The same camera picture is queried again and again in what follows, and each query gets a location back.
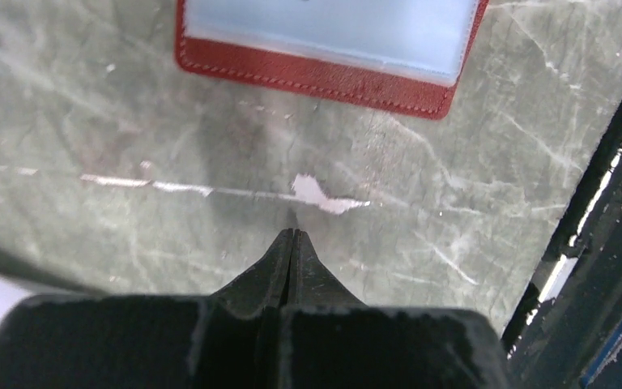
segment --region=red leather border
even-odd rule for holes
[[[458,80],[446,88],[353,66],[194,39],[185,35],[185,1],[177,1],[175,40],[175,59],[185,71],[422,118],[442,119],[449,112]],[[488,0],[480,1],[466,58],[487,5]]]

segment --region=gray marble surface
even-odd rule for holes
[[[367,303],[503,328],[622,97],[622,1],[493,1],[441,122],[182,73],[174,7],[0,0],[0,249],[111,292],[209,293],[292,209]],[[299,173],[372,203],[336,216],[250,194]]]

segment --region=red leather holder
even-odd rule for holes
[[[481,0],[466,57],[488,5]],[[317,59],[195,39],[185,34],[185,0],[177,2],[175,58],[185,71],[428,119],[449,112],[457,84],[442,87]]]

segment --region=red leather case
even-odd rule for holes
[[[481,0],[466,56],[488,5]],[[396,75],[185,35],[185,0],[177,2],[175,58],[185,71],[428,119],[449,112],[457,84],[442,87]]]

